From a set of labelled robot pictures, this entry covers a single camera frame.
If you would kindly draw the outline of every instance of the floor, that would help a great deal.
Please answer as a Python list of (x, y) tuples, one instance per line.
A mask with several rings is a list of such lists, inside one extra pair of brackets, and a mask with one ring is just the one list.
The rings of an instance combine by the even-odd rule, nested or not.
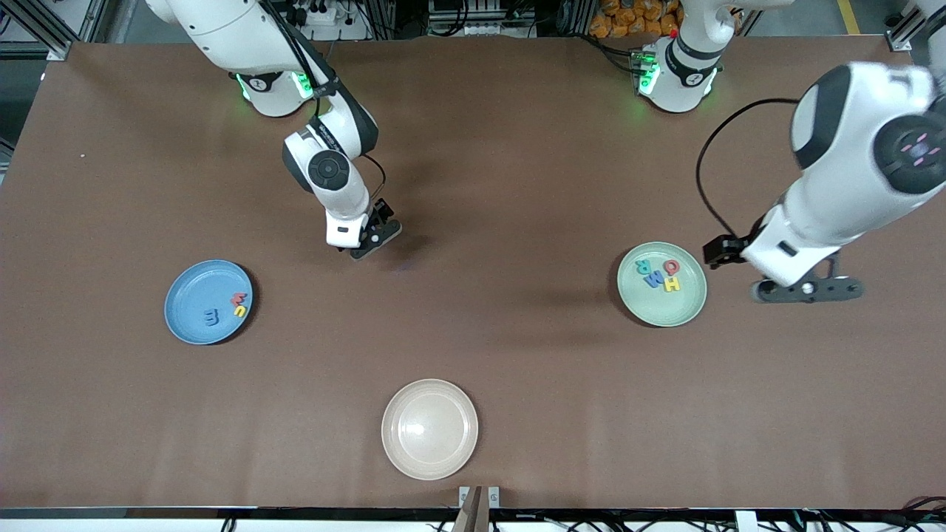
[[(62, 2), (64, 5), (72, 0)], [(117, 35), (124, 43), (187, 43), (180, 27), (165, 24), (156, 17), (144, 0), (130, 0), (131, 22), (125, 35)], [(899, 11), (906, 0), (796, 0), (785, 9), (767, 11), (753, 28), (753, 36), (818, 36), (849, 33), (883, 33), (884, 18)], [(852, 16), (842, 14), (850, 9)], [(914, 40), (914, 58), (926, 62), (926, 51)], [(32, 100), (39, 89), (44, 61), (0, 61), (0, 138), (16, 143), (26, 121)]]

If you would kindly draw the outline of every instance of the orange objects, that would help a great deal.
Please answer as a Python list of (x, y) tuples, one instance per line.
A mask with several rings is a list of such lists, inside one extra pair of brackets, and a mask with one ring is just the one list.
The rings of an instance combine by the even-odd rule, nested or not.
[(588, 33), (593, 37), (603, 39), (611, 33), (611, 17), (605, 17), (604, 15), (595, 15), (591, 19), (591, 26), (588, 29)]
[(612, 16), (621, 8), (621, 0), (601, 0), (601, 11), (607, 16)]
[(677, 29), (676, 17), (673, 15), (663, 15), (660, 17), (660, 34), (670, 35)]
[(618, 12), (614, 15), (614, 24), (631, 26), (631, 23), (633, 23), (636, 18), (637, 16), (634, 14), (633, 9), (618, 9)]

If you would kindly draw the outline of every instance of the green led light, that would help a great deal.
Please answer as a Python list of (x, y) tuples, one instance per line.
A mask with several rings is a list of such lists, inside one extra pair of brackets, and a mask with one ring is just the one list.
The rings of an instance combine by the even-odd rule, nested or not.
[(308, 76), (293, 72), (292, 80), (295, 81), (296, 88), (299, 89), (299, 96), (303, 99), (312, 98), (312, 83), (308, 82)]
[(657, 78), (660, 76), (660, 65), (654, 64), (650, 72), (640, 77), (640, 86), (638, 90), (644, 95), (649, 95), (657, 84)]

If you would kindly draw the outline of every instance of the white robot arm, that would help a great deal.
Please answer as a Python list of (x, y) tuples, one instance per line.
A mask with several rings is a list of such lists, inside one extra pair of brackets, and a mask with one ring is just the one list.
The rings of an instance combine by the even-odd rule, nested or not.
[(359, 259), (400, 233), (400, 223), (389, 220), (391, 209), (382, 200), (372, 203), (351, 162), (375, 147), (377, 124), (268, 0), (146, 2), (165, 22), (181, 25), (213, 64), (235, 74), (261, 114), (288, 115), (310, 98), (328, 99), (331, 109), (316, 113), (283, 144), (289, 173), (325, 207), (328, 244)]
[(795, 0), (680, 0), (683, 23), (675, 37), (643, 48), (653, 62), (638, 80), (638, 92), (671, 113), (685, 113), (710, 93), (717, 65), (736, 31), (729, 8), (783, 8)]
[[(842, 246), (906, 216), (946, 186), (946, 119), (937, 83), (946, 57), (944, 6), (944, 0), (920, 2), (934, 13), (928, 19), (930, 69), (853, 62), (805, 93), (791, 127), (801, 178), (747, 237), (724, 235), (704, 246), (712, 269), (749, 262), (766, 277), (754, 293), (761, 301), (860, 295), (858, 281), (817, 277), (814, 267), (833, 262)], [(833, 293), (818, 294), (819, 284)]]

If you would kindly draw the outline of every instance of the power strip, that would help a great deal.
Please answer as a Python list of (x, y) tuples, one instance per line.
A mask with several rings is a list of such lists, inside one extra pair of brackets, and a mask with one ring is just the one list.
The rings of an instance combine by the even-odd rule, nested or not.
[(338, 10), (335, 6), (332, 6), (331, 8), (327, 8), (325, 13), (320, 13), (319, 11), (315, 11), (314, 13), (308, 11), (307, 13), (306, 26), (334, 26)]

